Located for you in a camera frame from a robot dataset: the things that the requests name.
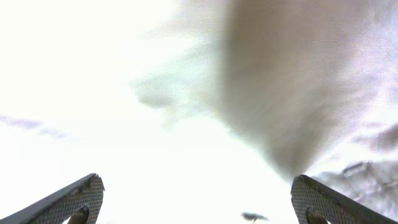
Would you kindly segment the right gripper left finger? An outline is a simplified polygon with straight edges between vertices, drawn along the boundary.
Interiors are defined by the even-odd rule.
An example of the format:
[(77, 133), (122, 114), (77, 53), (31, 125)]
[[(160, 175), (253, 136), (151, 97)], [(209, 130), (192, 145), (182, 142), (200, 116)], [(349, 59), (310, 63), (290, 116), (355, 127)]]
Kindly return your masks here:
[(63, 223), (82, 208), (88, 211), (87, 224), (95, 224), (103, 204), (104, 191), (102, 178), (92, 173), (2, 218), (1, 224)]

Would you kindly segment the grey shorts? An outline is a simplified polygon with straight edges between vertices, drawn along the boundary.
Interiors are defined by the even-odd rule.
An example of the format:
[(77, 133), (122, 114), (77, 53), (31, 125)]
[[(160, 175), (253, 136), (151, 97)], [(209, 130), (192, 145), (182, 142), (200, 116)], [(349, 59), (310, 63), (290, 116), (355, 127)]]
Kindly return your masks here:
[(397, 219), (397, 2), (179, 1), (145, 34), (193, 44), (134, 80), (168, 125), (200, 113), (286, 182), (307, 174)]

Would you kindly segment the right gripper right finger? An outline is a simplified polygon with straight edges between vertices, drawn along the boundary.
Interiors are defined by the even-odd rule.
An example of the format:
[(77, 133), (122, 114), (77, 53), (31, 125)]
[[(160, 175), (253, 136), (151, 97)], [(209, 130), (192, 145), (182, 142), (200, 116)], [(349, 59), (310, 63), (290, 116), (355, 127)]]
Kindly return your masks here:
[(299, 224), (397, 224), (307, 175), (294, 178), (290, 194)]

